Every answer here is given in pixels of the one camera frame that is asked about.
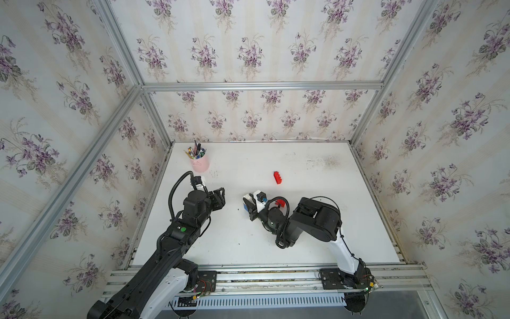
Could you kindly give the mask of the long red lego brick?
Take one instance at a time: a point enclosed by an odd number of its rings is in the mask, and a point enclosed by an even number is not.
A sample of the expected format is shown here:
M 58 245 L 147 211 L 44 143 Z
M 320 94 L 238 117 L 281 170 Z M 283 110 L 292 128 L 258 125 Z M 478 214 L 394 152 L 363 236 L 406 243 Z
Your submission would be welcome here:
M 275 171 L 275 172 L 273 173 L 273 177 L 274 177 L 274 179 L 275 179 L 275 182 L 276 182 L 278 185 L 280 185 L 280 184 L 282 183 L 282 178 L 281 178 L 281 175 L 280 175 L 280 173 L 279 173 L 278 171 Z

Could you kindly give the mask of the white lego brick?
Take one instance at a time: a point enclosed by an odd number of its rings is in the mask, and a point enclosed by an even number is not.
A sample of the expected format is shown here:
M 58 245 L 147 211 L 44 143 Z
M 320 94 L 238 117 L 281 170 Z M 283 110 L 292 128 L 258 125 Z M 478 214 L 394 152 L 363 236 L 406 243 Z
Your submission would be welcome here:
M 253 199 L 252 199 L 252 196 L 250 194 L 246 194 L 243 196 L 243 199 L 246 201 L 246 202 L 250 202 L 250 203 L 254 203 Z

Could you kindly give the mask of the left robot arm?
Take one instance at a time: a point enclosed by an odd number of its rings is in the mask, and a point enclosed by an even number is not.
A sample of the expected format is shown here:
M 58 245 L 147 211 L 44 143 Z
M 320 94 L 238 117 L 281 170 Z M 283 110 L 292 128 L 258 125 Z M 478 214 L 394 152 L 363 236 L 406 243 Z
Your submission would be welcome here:
M 225 190 L 193 190 L 183 210 L 156 240 L 155 252 L 135 276 L 107 302 L 98 301 L 88 318 L 155 318 L 180 292 L 196 285 L 198 266 L 184 258 L 203 234 L 211 213 L 225 206 Z

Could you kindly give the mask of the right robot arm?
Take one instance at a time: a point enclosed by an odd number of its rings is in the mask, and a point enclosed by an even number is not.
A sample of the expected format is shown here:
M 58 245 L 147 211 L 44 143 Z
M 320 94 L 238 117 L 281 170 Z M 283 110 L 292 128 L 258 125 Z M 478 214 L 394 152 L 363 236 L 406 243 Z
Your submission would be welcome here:
M 337 267 L 320 270 L 325 290 L 346 288 L 369 292 L 376 286 L 375 277 L 366 263 L 349 249 L 336 202 L 320 201 L 325 198 L 301 198 L 291 211 L 287 199 L 280 196 L 268 199 L 264 192 L 257 191 L 244 195 L 243 203 L 250 220 L 259 220 L 266 231 L 275 235 L 275 244 L 280 249 L 293 247 L 302 233 L 329 245 Z

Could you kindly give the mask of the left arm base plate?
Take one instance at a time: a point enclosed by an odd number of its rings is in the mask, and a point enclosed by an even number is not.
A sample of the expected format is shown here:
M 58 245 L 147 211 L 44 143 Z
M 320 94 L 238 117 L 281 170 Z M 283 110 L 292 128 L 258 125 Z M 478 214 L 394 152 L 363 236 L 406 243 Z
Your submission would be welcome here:
M 183 292 L 194 295 L 209 295 L 216 291 L 218 272 L 216 271 L 193 271 L 188 274 L 188 279 Z

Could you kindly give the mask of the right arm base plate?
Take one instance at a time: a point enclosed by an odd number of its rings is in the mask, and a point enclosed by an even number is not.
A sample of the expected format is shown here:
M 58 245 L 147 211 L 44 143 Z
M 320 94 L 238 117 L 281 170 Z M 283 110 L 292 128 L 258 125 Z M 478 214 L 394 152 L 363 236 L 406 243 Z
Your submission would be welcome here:
M 362 268 L 353 275 L 338 268 L 323 268 L 319 272 L 319 279 L 324 290 L 361 289 L 371 291 L 378 287 L 375 277 L 368 268 Z

